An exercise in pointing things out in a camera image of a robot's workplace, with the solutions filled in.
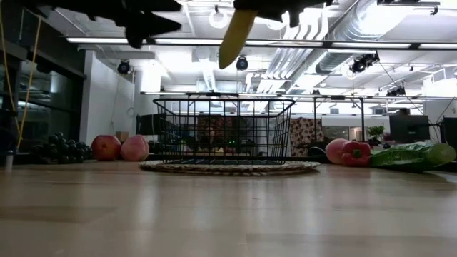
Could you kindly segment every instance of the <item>green vegetable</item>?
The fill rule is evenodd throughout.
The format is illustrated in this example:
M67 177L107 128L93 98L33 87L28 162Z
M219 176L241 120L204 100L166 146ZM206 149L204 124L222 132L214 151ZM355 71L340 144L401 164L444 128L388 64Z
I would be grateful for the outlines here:
M392 146L371 156L375 168L429 171L452 162L456 158L454 148L445 143L408 143Z

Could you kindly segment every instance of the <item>potted plant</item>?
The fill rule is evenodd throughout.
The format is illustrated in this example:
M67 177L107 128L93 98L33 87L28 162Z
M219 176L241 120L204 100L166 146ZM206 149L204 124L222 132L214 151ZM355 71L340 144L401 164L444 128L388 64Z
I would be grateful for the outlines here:
M370 137L374 137L378 139L379 141L382 140L383 138L383 133L384 133L384 126L372 126L368 128L368 135Z

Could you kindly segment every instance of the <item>bunch of grapes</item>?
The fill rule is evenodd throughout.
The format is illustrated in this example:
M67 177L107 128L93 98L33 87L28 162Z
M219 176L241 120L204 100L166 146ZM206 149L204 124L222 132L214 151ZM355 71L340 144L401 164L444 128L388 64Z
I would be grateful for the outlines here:
M82 163L92 159L92 149L84 142L64 139L62 132L48 137L48 143L34 146L31 154L39 163Z

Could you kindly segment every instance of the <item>ceiling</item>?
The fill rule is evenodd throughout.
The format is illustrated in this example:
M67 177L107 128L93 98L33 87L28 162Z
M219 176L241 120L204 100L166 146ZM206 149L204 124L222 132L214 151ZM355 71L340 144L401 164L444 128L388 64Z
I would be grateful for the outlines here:
M356 0L338 0L337 5L326 8L328 16L328 26L332 28L332 24L338 21L345 11ZM360 2L369 2L376 0L360 0ZM159 15L182 24L182 30L173 32L167 37L182 37L182 38L216 38L221 39L227 26L222 29L214 28L210 25L209 19L214 11L214 4L219 5L219 10L227 14L228 19L231 18L233 9L230 7L229 1L186 1L183 11L175 13L160 13ZM430 15L430 10L433 8L410 8L408 13L404 14L398 24L388 29L378 40L381 41L456 41L457 26L451 24L457 23L457 6L442 5L435 16ZM313 9L313 14L316 24L321 24L319 19L321 15L321 6ZM388 24L390 19L395 19L395 12L377 13L376 17L371 17L376 23L372 24L372 28L380 29L377 26ZM216 22L222 20L221 14L215 14ZM99 19L97 22L91 21L84 14L78 14L72 11L58 9L50 15L48 22L56 29L61 31L66 36L107 36L120 37L124 36L122 28L116 27L112 21ZM335 26L335 30L339 30L341 24ZM274 24L268 25L268 22L257 21L251 33L250 39L283 39L286 33L286 28L279 30L271 29ZM113 58L113 55L120 54L123 51L137 51L129 46L100 46L96 47L100 52L99 58L104 56L111 63L116 64L119 60ZM145 46L141 51L154 52L155 60L163 66L162 84L165 89L174 89L180 85L196 85L197 81L203 81L204 69L208 66L203 66L193 59L192 46ZM265 74L271 62L278 56L278 49L271 48L245 48L241 55L247 56L249 61L249 70L237 71L235 65L232 64L224 70L219 70L216 64L217 48L211 48L211 54L214 55L213 63L209 64L213 70L214 79L217 81L237 81L245 83L246 76L249 73ZM367 69L362 74L357 74L352 78L351 72L348 71L348 66L351 64L354 55L350 57L346 63L342 63L335 69L330 76L308 75L303 77L303 67L312 63L311 57L315 51L310 51L308 56L301 61L296 70L293 71L293 76L282 78L284 82L292 81L292 87L289 91L296 91L299 94L306 94L313 87L321 87L327 90L329 94L344 94L363 90L364 94L375 94L379 89L388 89L389 84L392 86L393 80L397 84L404 85L412 94L418 94L421 90L423 80L427 76L433 75L436 72L442 72L444 68L457 64L457 52L455 51L379 51L381 64L376 64ZM138 69L147 60L133 61Z

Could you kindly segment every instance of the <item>wooden table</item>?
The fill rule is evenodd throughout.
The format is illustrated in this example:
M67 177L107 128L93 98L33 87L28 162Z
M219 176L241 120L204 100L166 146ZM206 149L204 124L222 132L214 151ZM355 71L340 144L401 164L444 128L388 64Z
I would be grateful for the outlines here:
M0 256L454 256L457 176L322 165L167 176L136 163L0 172Z

